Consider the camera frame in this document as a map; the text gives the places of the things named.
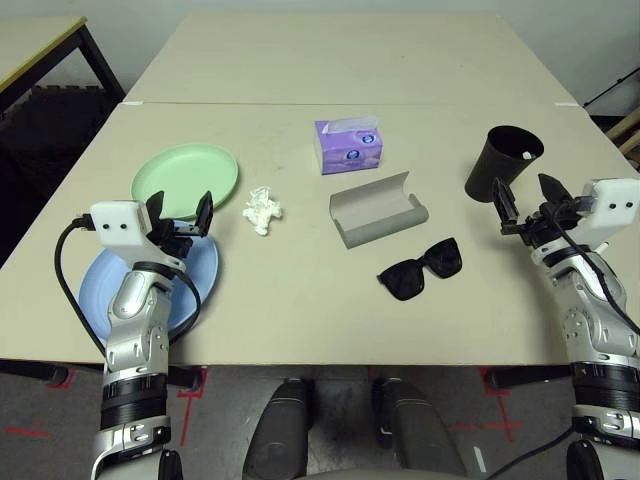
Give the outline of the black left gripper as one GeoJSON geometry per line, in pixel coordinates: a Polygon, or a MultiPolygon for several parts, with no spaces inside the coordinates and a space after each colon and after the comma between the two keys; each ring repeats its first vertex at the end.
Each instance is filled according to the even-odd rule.
{"type": "Polygon", "coordinates": [[[174,220],[160,219],[164,201],[164,191],[160,190],[146,200],[146,209],[151,224],[148,239],[165,254],[183,260],[194,243],[193,238],[202,238],[208,234],[212,219],[214,202],[207,191],[200,199],[196,209],[195,225],[178,225],[174,220]]]}

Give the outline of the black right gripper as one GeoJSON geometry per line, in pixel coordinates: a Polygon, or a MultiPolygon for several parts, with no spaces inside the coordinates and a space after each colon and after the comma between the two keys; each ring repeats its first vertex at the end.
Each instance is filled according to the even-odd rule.
{"type": "Polygon", "coordinates": [[[500,177],[492,184],[492,198],[501,220],[502,235],[518,235],[526,246],[542,246],[561,237],[558,224],[568,231],[575,228],[581,216],[568,205],[571,194],[556,178],[540,173],[538,180],[543,197],[548,201],[540,205],[539,210],[528,216],[522,224],[518,223],[519,212],[510,186],[500,177]]]}

